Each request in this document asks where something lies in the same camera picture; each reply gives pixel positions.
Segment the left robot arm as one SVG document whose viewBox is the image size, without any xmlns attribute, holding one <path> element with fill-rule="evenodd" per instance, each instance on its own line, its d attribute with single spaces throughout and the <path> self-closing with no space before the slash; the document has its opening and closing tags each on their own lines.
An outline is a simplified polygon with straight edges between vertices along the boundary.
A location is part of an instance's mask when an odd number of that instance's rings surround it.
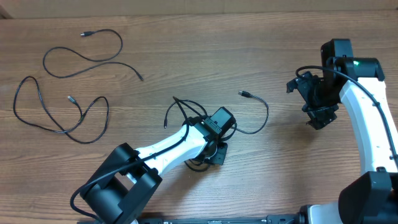
<svg viewBox="0 0 398 224">
<path fill-rule="evenodd" d="M 236 123 L 220 107 L 211 116 L 189 117 L 170 137 L 147 147 L 116 147 L 91 176 L 80 197 L 103 223 L 134 223 L 160 185 L 163 176 L 190 159 L 199 165 L 222 165 L 224 134 Z"/>
</svg>

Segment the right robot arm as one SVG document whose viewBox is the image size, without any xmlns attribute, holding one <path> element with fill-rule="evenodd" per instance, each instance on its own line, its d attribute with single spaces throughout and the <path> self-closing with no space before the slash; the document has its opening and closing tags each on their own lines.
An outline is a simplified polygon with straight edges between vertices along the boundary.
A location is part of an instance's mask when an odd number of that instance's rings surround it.
<svg viewBox="0 0 398 224">
<path fill-rule="evenodd" d="M 296 223 L 397 223 L 397 128 L 376 58 L 353 55 L 349 39 L 321 46 L 322 64 L 296 70 L 287 92 L 297 90 L 316 130 L 336 119 L 342 104 L 358 145 L 360 176 L 327 204 L 302 206 Z"/>
</svg>

